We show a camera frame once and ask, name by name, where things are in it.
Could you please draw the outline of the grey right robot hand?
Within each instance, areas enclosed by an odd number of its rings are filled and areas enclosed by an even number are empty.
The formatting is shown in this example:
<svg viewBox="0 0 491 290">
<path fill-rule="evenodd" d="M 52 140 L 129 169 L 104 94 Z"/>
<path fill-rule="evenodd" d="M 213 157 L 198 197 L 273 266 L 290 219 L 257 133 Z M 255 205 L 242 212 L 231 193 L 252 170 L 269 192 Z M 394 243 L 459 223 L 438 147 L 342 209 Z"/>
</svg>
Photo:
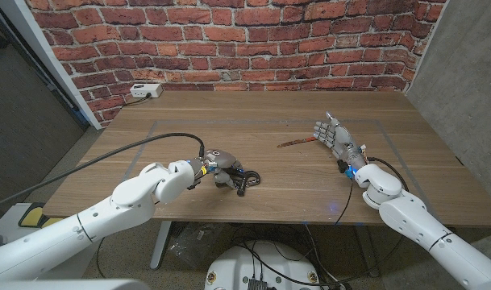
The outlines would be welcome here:
<svg viewBox="0 0 491 290">
<path fill-rule="evenodd" d="M 364 154 L 347 128 L 330 111 L 326 116 L 327 122 L 316 122 L 313 136 L 331 149 L 342 173 L 354 176 L 367 164 Z"/>
</svg>

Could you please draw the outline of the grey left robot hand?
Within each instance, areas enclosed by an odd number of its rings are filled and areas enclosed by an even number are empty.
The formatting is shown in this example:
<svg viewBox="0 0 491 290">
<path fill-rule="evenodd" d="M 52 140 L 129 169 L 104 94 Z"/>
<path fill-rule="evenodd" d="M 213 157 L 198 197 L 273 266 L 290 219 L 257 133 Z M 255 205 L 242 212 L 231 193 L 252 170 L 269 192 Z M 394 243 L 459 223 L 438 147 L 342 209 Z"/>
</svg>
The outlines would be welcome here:
<svg viewBox="0 0 491 290">
<path fill-rule="evenodd" d="M 235 156 L 219 149 L 208 149 L 203 157 L 188 159 L 187 162 L 192 166 L 194 173 L 194 182 L 189 189 L 194 189 L 200 183 L 200 179 L 207 174 L 214 175 L 213 180 L 218 188 L 228 186 L 235 189 L 236 178 L 233 178 L 230 172 L 243 170 Z"/>
</svg>

